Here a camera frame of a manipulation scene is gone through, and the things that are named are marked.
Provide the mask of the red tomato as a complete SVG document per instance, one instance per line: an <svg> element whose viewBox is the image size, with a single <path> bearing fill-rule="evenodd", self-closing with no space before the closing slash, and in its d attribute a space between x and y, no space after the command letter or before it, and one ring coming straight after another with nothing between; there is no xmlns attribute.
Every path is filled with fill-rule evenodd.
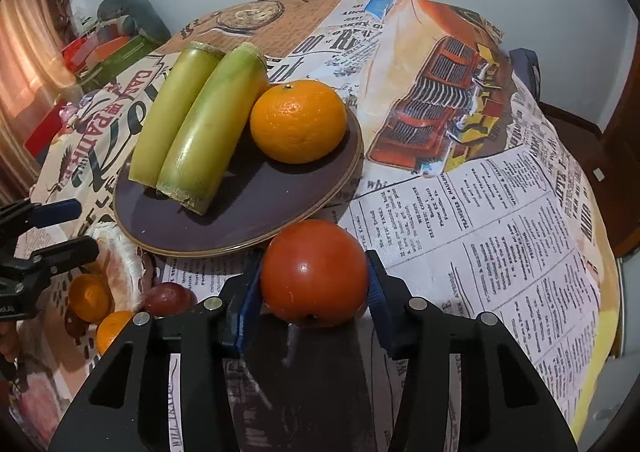
<svg viewBox="0 0 640 452"><path fill-rule="evenodd" d="M366 254L341 227L308 219L273 238L262 259L260 287L269 311L288 323L342 324L366 304Z"/></svg>

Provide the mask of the red and green boxes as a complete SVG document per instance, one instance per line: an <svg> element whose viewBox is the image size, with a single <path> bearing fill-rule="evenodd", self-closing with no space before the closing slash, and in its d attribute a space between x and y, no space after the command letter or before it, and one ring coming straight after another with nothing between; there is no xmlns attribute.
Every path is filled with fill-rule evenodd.
<svg viewBox="0 0 640 452"><path fill-rule="evenodd" d="M65 67L85 92L114 83L116 77L160 44L144 32L124 31L115 25L95 29L62 48Z"/></svg>

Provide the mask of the small orange upper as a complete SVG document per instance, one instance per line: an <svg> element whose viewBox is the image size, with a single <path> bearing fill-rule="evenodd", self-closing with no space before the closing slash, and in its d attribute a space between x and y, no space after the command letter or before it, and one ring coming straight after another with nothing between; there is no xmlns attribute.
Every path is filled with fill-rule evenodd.
<svg viewBox="0 0 640 452"><path fill-rule="evenodd" d="M80 320L99 324L111 310L111 290L102 277L81 274L70 283L68 303Z"/></svg>

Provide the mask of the large orange mandarin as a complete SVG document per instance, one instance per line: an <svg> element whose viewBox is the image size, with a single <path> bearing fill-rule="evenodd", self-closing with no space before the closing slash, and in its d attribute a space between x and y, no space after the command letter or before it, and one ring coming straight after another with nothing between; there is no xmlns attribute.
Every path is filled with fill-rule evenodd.
<svg viewBox="0 0 640 452"><path fill-rule="evenodd" d="M302 165L328 155L347 130L341 97L316 80L275 84L256 100L250 134L256 145L282 164Z"/></svg>

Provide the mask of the newspaper print tablecloth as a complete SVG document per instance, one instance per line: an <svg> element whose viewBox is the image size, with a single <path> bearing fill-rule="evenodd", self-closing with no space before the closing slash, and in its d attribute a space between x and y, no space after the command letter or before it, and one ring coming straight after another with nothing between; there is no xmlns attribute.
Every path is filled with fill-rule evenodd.
<svg viewBox="0 0 640 452"><path fill-rule="evenodd" d="M32 198L77 199L81 216L29 230L17 256L117 224L119 171L180 51L250 42L273 84L323 82L358 120L355 175L311 217L339 225L442 311L496 313L579 435L615 338L616 264L587 175L500 38L475 12L427 0L259 0L194 20L94 94L54 141ZM270 239L201 258L135 244L152 282L206 298Z"/></svg>

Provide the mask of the left green sugarcane piece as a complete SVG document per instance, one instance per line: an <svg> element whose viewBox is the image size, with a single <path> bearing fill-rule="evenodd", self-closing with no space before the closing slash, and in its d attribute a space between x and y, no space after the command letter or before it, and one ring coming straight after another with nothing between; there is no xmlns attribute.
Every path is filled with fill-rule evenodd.
<svg viewBox="0 0 640 452"><path fill-rule="evenodd" d="M169 71L146 115L129 169L131 181L155 187L172 142L194 100L226 53L191 42Z"/></svg>

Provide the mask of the grey stuffed cushion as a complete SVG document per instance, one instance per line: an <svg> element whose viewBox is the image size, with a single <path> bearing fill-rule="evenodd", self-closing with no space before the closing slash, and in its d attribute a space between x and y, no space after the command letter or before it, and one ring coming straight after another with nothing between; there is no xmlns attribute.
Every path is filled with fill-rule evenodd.
<svg viewBox="0 0 640 452"><path fill-rule="evenodd" d="M149 0L103 0L98 6L98 19L100 22L122 19L131 31L157 44L163 44L171 37Z"/></svg>

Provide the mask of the small orange lower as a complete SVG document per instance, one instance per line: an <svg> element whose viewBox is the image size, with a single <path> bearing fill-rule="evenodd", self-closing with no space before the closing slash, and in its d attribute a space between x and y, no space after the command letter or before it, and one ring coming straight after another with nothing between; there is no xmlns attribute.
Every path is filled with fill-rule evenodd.
<svg viewBox="0 0 640 452"><path fill-rule="evenodd" d="M132 311L114 311L105 316L96 330L96 351L100 356L105 354L122 329L134 316Z"/></svg>

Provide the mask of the dark red grape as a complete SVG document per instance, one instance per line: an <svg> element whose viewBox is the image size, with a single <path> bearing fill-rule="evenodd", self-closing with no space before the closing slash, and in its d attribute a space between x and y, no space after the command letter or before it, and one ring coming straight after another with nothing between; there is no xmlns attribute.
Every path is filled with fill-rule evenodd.
<svg viewBox="0 0 640 452"><path fill-rule="evenodd" d="M171 316L190 311L196 298L190 289L176 283L153 286L144 295L142 308L154 316Z"/></svg>

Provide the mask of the peeled pomelo piece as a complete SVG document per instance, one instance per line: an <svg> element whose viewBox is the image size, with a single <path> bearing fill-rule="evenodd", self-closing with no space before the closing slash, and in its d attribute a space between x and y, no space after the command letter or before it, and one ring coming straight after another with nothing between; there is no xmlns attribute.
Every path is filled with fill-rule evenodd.
<svg viewBox="0 0 640 452"><path fill-rule="evenodd" d="M99 246L98 259L87 268L106 279L115 311L136 311L151 287L148 258L114 222L95 223L87 234Z"/></svg>

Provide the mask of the dark purple round plate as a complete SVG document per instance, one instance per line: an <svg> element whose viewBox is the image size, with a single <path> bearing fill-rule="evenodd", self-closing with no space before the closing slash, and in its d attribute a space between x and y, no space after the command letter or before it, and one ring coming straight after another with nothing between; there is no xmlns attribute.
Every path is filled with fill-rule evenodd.
<svg viewBox="0 0 640 452"><path fill-rule="evenodd" d="M131 181L125 163L114 192L117 224L138 246L166 257L215 257L265 242L320 210L355 175L362 134L354 113L347 118L340 145L306 165L267 158L245 132L204 215Z"/></svg>

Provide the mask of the green sugarcane piece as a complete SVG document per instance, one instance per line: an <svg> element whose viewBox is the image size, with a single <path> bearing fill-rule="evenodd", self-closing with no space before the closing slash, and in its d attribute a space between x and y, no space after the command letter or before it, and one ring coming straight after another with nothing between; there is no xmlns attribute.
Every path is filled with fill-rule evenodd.
<svg viewBox="0 0 640 452"><path fill-rule="evenodd" d="M269 86L253 43L226 54L206 80L172 142L156 189L204 215L216 195L256 100Z"/></svg>
<svg viewBox="0 0 640 452"><path fill-rule="evenodd" d="M129 169L131 181L155 187L172 142L194 100L226 53L191 42L169 71L146 115Z"/></svg>

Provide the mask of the small orange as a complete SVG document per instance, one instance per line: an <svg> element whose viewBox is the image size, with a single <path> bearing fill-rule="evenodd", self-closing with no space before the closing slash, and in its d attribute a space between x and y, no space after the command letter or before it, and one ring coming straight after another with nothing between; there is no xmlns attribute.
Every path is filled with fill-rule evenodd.
<svg viewBox="0 0 640 452"><path fill-rule="evenodd" d="M114 311L105 316L96 330L96 351L100 356L105 354L122 329L134 316L132 311Z"/></svg>
<svg viewBox="0 0 640 452"><path fill-rule="evenodd" d="M111 290L102 277L81 274L70 283L68 303L80 320L99 324L111 310Z"/></svg>

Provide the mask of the pink striped curtain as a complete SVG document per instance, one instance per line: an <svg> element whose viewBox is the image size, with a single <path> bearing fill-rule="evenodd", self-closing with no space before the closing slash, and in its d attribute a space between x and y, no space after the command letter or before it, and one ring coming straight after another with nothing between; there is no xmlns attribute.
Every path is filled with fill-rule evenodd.
<svg viewBox="0 0 640 452"><path fill-rule="evenodd" d="M27 139L60 97L80 97L62 50L75 39L70 0L1 0L1 204L28 195L40 167Z"/></svg>

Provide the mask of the dark blue chair back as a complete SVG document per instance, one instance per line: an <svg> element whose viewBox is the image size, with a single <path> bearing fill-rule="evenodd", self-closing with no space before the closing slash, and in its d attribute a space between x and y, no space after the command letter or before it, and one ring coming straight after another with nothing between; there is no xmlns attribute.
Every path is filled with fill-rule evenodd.
<svg viewBox="0 0 640 452"><path fill-rule="evenodd" d="M536 102L541 96L541 74L538 56L535 51L528 48L516 48L509 52L512 68L521 82L533 95Z"/></svg>

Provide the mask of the right green sugarcane piece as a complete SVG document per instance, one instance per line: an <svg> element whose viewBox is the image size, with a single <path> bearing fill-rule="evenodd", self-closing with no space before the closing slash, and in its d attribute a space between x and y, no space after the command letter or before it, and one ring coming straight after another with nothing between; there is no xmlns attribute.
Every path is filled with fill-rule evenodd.
<svg viewBox="0 0 640 452"><path fill-rule="evenodd" d="M226 54L206 80L172 142L156 189L204 215L216 195L256 100L269 86L253 43Z"/></svg>

